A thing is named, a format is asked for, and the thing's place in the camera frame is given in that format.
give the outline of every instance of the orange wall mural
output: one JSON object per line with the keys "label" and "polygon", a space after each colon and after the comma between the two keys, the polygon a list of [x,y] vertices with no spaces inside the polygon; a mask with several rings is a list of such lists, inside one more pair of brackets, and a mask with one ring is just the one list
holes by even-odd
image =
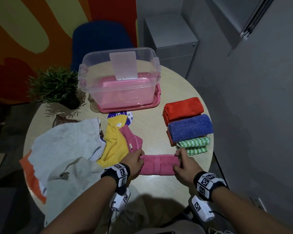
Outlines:
{"label": "orange wall mural", "polygon": [[28,77],[69,68],[74,29],[102,19],[121,23],[137,46],[136,0],[0,0],[0,102],[28,102]]}

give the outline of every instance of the cabinet drawer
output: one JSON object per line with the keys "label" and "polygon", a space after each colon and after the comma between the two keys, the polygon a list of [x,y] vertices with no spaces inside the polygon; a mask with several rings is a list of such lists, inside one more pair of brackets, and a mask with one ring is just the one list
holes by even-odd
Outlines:
{"label": "cabinet drawer", "polygon": [[183,45],[176,45],[171,47],[158,48],[156,50],[156,56],[161,60],[161,59],[167,59],[172,57],[193,55],[196,49],[196,46],[197,46],[197,42],[183,44]]}
{"label": "cabinet drawer", "polygon": [[162,59],[160,60],[160,65],[165,66],[175,71],[176,73],[181,75],[183,78],[186,78],[192,57],[193,55],[188,55],[188,56],[182,56],[182,57]]}

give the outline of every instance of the green striped towel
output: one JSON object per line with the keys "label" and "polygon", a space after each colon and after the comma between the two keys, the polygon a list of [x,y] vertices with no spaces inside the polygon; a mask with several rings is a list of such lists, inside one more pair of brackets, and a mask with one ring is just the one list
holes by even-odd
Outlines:
{"label": "green striped towel", "polygon": [[176,144],[176,148],[186,148],[189,156],[207,152],[206,146],[209,145],[211,139],[209,137],[200,137],[180,141]]}

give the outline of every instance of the pink towel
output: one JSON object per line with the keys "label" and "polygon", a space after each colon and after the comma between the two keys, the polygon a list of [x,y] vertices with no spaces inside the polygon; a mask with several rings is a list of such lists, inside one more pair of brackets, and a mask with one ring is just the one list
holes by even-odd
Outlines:
{"label": "pink towel", "polygon": [[137,149],[142,148],[143,140],[140,137],[134,135],[129,129],[128,125],[123,126],[119,129],[119,131],[127,141],[129,153],[135,152]]}
{"label": "pink towel", "polygon": [[173,176],[173,165],[180,166],[178,157],[174,155],[143,155],[140,158],[144,160],[140,175]]}

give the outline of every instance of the gray wall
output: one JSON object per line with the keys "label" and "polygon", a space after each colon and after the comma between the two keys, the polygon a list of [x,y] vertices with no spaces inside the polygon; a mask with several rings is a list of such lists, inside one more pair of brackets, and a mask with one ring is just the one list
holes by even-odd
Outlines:
{"label": "gray wall", "polygon": [[199,39],[187,80],[209,109],[231,190],[293,227],[293,0],[274,0],[229,57],[204,0],[184,0],[182,14]]}
{"label": "gray wall", "polygon": [[143,20],[145,16],[180,13],[183,0],[136,0],[139,31],[139,45],[144,46]]}

